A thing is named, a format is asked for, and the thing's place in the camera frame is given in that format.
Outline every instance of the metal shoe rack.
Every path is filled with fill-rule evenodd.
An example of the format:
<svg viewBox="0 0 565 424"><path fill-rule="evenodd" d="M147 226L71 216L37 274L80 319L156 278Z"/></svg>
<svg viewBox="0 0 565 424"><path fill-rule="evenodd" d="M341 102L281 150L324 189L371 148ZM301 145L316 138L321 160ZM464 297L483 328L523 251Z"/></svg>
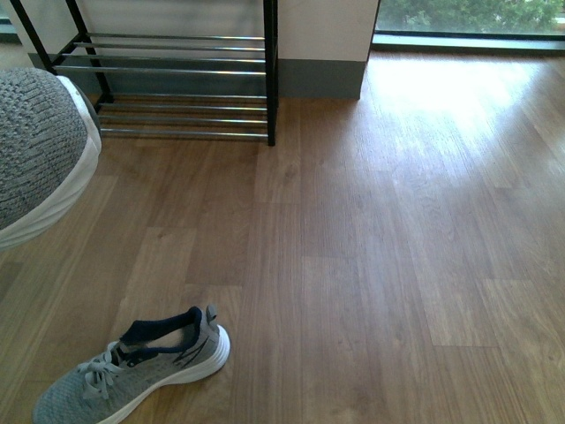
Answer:
<svg viewBox="0 0 565 424"><path fill-rule="evenodd" d="M101 119L103 134L266 140L269 146L275 145L278 108L277 0L263 0L262 37L91 33L76 0L65 1L78 32L54 56L45 50L22 3L11 0L11 5L47 71L54 74L94 73L102 93L94 108ZM134 53L106 53L112 50ZM174 51L176 55L155 57L147 54L156 50ZM123 73L142 77L205 77L222 83L225 79L259 79L265 89L260 95L115 93L108 76Z"/></svg>

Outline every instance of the gray baseboard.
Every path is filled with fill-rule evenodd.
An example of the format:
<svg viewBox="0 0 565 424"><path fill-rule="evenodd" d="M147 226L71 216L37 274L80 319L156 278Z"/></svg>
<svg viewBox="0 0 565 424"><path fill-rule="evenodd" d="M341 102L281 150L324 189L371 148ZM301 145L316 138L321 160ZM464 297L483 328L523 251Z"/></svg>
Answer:
<svg viewBox="0 0 565 424"><path fill-rule="evenodd" d="M365 65L342 60L280 59L280 96L358 99Z"/></svg>

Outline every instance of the white wall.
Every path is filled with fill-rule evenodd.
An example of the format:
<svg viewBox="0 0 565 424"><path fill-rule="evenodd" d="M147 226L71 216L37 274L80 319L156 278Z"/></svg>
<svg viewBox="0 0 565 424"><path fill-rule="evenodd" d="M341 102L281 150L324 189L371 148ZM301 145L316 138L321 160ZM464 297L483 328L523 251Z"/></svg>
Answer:
<svg viewBox="0 0 565 424"><path fill-rule="evenodd" d="M8 11L28 52L34 48ZM24 0L49 53L75 34L63 0ZM282 59L365 61L378 0L279 0ZM79 0L94 32L262 35L261 0Z"/></svg>
<svg viewBox="0 0 565 424"><path fill-rule="evenodd" d="M379 0L280 0L279 57L365 62Z"/></svg>

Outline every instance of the sneaker heel tab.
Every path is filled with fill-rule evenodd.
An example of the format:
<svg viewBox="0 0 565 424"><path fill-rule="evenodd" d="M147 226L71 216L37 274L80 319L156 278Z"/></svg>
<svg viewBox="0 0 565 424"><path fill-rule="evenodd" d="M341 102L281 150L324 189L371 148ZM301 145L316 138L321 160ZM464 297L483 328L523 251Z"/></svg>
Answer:
<svg viewBox="0 0 565 424"><path fill-rule="evenodd" d="M209 323L215 321L215 318L218 316L217 308L215 305L208 305L206 307L206 320Z"/></svg>

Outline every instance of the chrome rack bar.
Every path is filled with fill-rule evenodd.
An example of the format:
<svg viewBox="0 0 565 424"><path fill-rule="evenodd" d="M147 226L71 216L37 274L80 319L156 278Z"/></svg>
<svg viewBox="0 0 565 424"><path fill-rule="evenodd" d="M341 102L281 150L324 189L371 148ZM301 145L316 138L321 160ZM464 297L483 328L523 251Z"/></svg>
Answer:
<svg viewBox="0 0 565 424"><path fill-rule="evenodd" d="M180 35L142 35L142 34L107 34L107 33L87 33L90 37L100 38L132 38L148 40L210 40L210 41L238 41L238 42L263 42L264 37L243 37L230 35L199 35L199 36L180 36Z"/></svg>
<svg viewBox="0 0 565 424"><path fill-rule="evenodd" d="M141 130L141 129L124 129L124 128L102 128L103 133L123 133L123 134L147 134L147 135L198 135L206 137L253 137L267 138L266 134L253 132L207 132L207 131L171 131L171 130Z"/></svg>
<svg viewBox="0 0 565 424"><path fill-rule="evenodd" d="M265 95L172 95L169 93L114 93L116 96L137 96L137 97L170 97L175 98L190 98L190 99L233 99L233 100L265 100Z"/></svg>
<svg viewBox="0 0 565 424"><path fill-rule="evenodd" d="M108 119L114 121L147 121L147 122L167 122L178 124L248 124L248 125L265 125L266 120L251 120L251 119L208 119L199 117L125 117L118 115L98 115L100 119Z"/></svg>
<svg viewBox="0 0 565 424"><path fill-rule="evenodd" d="M266 112L267 108L246 108L239 106L192 106L183 104L137 104L137 103L100 103L100 106L106 106L112 109L165 109L165 110L231 110L231 111L253 111Z"/></svg>
<svg viewBox="0 0 565 424"><path fill-rule="evenodd" d="M230 75L247 77L264 77L264 72L250 71L204 71L195 69L161 69L161 68L130 68L126 66L77 66L77 65L57 65L53 66L57 71L76 71L76 72L130 72L130 73L172 73L172 74L202 74L202 75Z"/></svg>
<svg viewBox="0 0 565 424"><path fill-rule="evenodd" d="M77 59L90 59L89 55L75 55L72 53L61 54L64 58L73 57ZM182 57L148 57L148 56L118 56L118 55L96 55L97 59L108 60L156 60L168 62L220 62L220 63L245 63L245 64L264 64L265 59L245 59L245 58L229 58L229 57L195 57L195 58L182 58Z"/></svg>
<svg viewBox="0 0 565 424"><path fill-rule="evenodd" d="M185 50L185 51L250 51L264 52L262 47L206 47L206 46L160 46L151 44L114 44L109 42L76 42L76 47L101 49L146 49L146 50Z"/></svg>

